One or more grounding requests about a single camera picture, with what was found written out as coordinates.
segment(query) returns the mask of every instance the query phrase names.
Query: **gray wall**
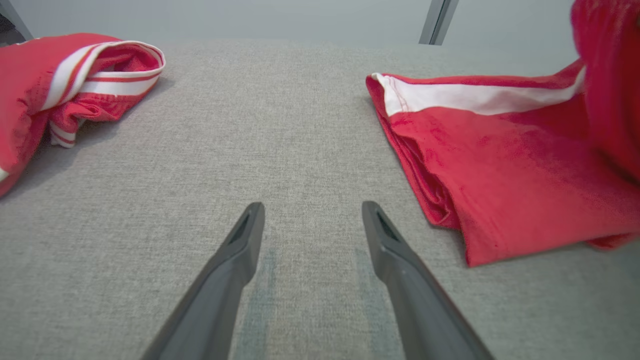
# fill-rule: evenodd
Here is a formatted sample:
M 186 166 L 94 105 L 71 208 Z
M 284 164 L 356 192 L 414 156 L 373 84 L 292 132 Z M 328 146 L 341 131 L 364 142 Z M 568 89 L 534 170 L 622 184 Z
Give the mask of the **gray wall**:
M 442 45 L 484 47 L 551 59 L 558 69 L 577 59 L 573 0 L 459 0 Z
M 285 38 L 417 44 L 430 0 L 10 0 L 34 37 L 95 32 L 155 42 Z

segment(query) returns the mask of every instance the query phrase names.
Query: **red garment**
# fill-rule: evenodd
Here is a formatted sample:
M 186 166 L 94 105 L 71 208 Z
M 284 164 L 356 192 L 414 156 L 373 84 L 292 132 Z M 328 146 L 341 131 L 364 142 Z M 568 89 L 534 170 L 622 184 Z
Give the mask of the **red garment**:
M 581 59 L 552 76 L 367 87 L 427 219 L 476 266 L 640 234 L 640 1 L 578 0 Z
M 18 180 L 47 124 L 52 144 L 72 147 L 85 120 L 118 120 L 163 67 L 154 46 L 96 34 L 0 48 L 0 196 Z

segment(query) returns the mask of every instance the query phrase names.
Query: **gray fabric surface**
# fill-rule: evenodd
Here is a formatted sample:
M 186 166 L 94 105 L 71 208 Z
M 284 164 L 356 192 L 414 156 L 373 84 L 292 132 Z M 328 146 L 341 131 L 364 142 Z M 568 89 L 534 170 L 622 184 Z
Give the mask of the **gray fabric surface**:
M 640 246 L 574 245 L 468 269 L 428 225 L 378 124 L 372 72 L 545 74 L 439 47 L 156 44 L 163 79 L 0 200 L 0 358 L 136 359 L 251 201 L 258 270 L 230 359 L 402 359 L 360 218 L 379 202 L 497 359 L 637 359 Z

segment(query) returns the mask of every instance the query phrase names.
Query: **red fabric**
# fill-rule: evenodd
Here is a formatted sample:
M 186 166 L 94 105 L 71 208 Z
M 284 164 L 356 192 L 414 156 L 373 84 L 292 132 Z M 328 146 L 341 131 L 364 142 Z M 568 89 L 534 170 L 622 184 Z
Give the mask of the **red fabric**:
M 118 120 L 153 87 L 163 66 L 162 53 L 150 45 L 97 34 L 0 48 L 0 196 L 24 170 L 47 125 L 52 143 L 73 146 L 80 120 Z M 118 86 L 123 82 L 128 85 Z
M 581 59 L 552 76 L 386 74 L 396 79 L 387 87 L 367 78 L 381 125 L 422 210 L 432 224 L 462 231 L 469 266 L 578 241 L 611 249 L 640 234 L 639 13 L 638 0 L 578 0 L 572 22 Z M 561 91 L 581 82 L 585 66 L 583 91 L 522 112 L 481 115 L 484 110 L 466 105 L 414 111 L 418 93 L 398 87 L 403 81 L 409 88 L 464 84 Z M 385 91 L 388 98 L 397 96 L 401 111 L 389 115 Z M 484 105 L 520 104 L 496 94 Z

